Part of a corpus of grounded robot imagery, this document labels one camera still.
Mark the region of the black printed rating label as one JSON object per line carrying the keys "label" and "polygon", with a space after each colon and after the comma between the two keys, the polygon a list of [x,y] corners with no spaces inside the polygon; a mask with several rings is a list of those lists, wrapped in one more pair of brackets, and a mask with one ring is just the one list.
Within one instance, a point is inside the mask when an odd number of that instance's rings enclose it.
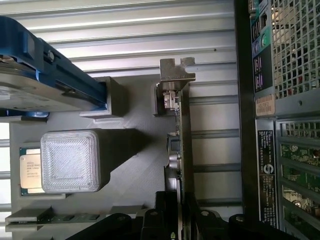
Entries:
{"label": "black printed rating label", "polygon": [[273,131],[259,130],[257,132],[257,145],[260,220],[275,228],[277,227],[277,190]]}

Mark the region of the green RAM stick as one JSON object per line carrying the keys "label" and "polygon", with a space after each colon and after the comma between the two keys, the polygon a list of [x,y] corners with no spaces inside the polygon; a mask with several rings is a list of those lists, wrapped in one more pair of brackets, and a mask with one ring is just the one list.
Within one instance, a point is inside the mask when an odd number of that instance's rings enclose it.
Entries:
{"label": "green RAM stick", "polygon": [[106,214],[96,213],[74,213],[74,214],[56,214],[51,213],[49,215],[42,216],[36,221],[30,221],[26,219],[14,220],[10,224],[67,224],[67,223],[95,223],[104,219]]}

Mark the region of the grey printed parts rack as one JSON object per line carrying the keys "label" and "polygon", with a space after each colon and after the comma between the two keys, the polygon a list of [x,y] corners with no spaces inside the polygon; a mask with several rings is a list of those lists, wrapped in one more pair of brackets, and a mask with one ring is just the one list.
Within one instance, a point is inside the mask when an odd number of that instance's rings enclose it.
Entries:
{"label": "grey printed parts rack", "polygon": [[[46,122],[10,124],[11,211],[22,209],[52,209],[72,219],[43,226],[6,226],[12,240],[63,240],[77,230],[90,226],[91,217],[98,220],[113,213],[135,215],[142,208],[152,208],[155,194],[165,188],[164,166],[168,163],[167,135],[175,131],[172,114],[154,116],[153,86],[157,75],[118,77],[126,89],[127,113],[122,117],[87,118],[84,114],[53,112]],[[110,174],[109,183],[92,193],[68,196],[21,196],[20,148],[38,148],[41,137],[49,131],[82,129],[134,128],[149,137],[149,142]]]}

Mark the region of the pale pink sticker label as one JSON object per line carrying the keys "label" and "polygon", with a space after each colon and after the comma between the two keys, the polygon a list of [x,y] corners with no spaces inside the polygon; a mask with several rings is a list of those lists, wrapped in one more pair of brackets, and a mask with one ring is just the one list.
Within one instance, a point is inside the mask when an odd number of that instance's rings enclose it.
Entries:
{"label": "pale pink sticker label", "polygon": [[270,94],[255,101],[255,114],[257,117],[274,115],[276,112],[275,95]]}

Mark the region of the CPU with silver lid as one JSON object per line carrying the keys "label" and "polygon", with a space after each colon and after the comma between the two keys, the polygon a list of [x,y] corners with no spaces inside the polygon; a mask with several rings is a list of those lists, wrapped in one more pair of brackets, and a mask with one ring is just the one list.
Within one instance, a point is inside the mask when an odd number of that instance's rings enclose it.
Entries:
{"label": "CPU with silver lid", "polygon": [[21,147],[19,149],[19,172],[21,196],[43,194],[41,150]]}

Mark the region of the black metal PC case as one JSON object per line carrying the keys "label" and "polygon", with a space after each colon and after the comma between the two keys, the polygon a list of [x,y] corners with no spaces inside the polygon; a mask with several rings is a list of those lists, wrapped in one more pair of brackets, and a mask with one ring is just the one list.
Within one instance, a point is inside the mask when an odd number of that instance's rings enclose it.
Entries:
{"label": "black metal PC case", "polygon": [[[320,240],[320,0],[233,0],[243,211],[260,219],[258,131],[273,131],[277,227]],[[275,114],[256,116],[274,94]]]}

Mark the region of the hard disk in blue carrier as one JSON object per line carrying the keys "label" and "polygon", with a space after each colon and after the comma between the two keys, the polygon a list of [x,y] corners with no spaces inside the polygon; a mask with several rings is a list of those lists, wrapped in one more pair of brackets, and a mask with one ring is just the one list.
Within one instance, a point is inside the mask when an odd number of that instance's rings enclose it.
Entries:
{"label": "hard disk in blue carrier", "polygon": [[106,110],[107,89],[18,21],[0,15],[0,117]]}

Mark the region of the green graphics card, metal bracket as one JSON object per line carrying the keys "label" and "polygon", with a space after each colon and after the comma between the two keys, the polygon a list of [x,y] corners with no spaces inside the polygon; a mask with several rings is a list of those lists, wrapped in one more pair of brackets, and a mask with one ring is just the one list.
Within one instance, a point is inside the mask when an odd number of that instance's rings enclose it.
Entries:
{"label": "green graphics card, metal bracket", "polygon": [[190,117],[189,83],[195,81],[195,73],[186,68],[195,63],[193,57],[186,57],[175,63],[175,59],[160,60],[159,90],[162,93],[165,110],[172,111],[175,132],[167,135],[168,164],[164,168],[165,189],[176,193],[177,231],[170,232],[176,240],[192,239],[192,218],[187,205],[187,193],[194,187],[192,131]]}

